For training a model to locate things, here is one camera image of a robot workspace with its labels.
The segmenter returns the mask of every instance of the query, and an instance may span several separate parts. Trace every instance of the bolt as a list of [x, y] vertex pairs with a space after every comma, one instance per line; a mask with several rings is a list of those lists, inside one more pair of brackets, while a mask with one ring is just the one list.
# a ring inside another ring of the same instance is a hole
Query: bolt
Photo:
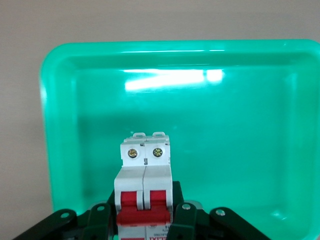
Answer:
[[128, 155], [129, 155], [129, 157], [130, 158], [135, 158], [136, 156], [138, 156], [138, 152], [137, 152], [137, 150], [135, 150], [135, 149], [130, 149], [129, 151], [128, 151]]
[[225, 211], [223, 211], [222, 209], [217, 209], [215, 211], [215, 214], [219, 215], [219, 216], [224, 216], [226, 215]]
[[189, 204], [185, 203], [185, 204], [182, 205], [182, 209], [189, 210], [189, 209], [191, 209], [191, 206]]
[[161, 157], [161, 155], [162, 155], [162, 150], [161, 150], [161, 148], [155, 148], [154, 150], [153, 150], [153, 155], [155, 155], [156, 157]]

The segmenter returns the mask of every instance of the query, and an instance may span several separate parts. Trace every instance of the beige background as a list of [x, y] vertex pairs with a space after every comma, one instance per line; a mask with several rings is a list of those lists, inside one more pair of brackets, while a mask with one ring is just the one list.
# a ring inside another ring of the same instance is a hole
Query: beige background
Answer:
[[38, 72], [68, 42], [313, 39], [319, 0], [0, 0], [0, 239], [51, 213]]

